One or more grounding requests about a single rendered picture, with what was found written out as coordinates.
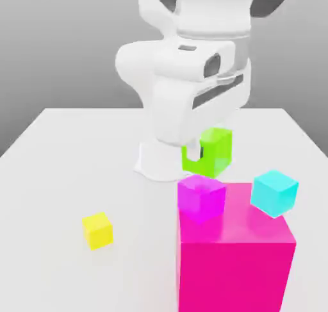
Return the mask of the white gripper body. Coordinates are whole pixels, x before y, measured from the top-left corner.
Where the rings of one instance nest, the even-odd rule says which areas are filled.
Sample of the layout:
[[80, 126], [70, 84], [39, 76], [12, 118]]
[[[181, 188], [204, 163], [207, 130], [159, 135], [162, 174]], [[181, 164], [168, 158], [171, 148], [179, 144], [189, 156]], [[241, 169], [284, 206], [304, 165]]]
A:
[[250, 60], [229, 83], [217, 78], [197, 83], [159, 76], [152, 97], [154, 135], [169, 145], [186, 145], [244, 106], [249, 95]]

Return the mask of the small green cube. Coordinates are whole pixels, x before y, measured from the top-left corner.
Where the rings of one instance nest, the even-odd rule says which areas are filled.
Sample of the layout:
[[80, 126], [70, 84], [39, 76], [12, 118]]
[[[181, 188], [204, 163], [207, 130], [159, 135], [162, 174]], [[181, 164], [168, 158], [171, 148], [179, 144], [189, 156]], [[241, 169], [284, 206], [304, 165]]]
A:
[[211, 127], [200, 138], [200, 158], [192, 161], [187, 158], [187, 148], [182, 146], [182, 167], [184, 171], [202, 176], [217, 178], [231, 163], [233, 132], [230, 129]]

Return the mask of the small magenta cube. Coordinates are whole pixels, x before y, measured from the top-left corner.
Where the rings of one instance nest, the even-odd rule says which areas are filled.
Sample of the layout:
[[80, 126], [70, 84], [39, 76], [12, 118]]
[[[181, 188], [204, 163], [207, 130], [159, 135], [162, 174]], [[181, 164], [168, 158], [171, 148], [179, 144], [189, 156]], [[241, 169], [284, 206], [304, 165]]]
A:
[[177, 184], [177, 204], [196, 223], [222, 215], [226, 203], [227, 185], [206, 176], [194, 174]]

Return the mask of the small cyan cube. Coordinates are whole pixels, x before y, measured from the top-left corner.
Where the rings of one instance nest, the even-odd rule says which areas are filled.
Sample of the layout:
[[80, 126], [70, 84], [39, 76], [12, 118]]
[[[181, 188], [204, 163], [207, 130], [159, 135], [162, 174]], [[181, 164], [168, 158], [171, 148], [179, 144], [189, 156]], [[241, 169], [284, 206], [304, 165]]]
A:
[[250, 203], [272, 218], [280, 217], [295, 204], [299, 182], [271, 170], [254, 178]]

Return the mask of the small yellow cube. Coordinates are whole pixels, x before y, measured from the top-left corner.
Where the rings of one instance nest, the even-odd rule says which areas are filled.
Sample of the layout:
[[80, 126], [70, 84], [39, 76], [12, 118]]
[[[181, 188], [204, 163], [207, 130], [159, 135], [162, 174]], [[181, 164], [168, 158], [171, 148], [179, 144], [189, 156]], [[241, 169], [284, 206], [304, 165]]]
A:
[[113, 226], [104, 212], [82, 218], [82, 225], [91, 250], [113, 243]]

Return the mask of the large pink box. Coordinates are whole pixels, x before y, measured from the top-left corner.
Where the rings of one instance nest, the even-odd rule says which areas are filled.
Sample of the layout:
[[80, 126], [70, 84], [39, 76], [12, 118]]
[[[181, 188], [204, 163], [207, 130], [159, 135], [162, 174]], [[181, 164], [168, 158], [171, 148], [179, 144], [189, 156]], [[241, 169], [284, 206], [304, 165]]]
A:
[[250, 183], [227, 184], [222, 215], [177, 219], [178, 312], [280, 312], [296, 240], [284, 217], [250, 203]]

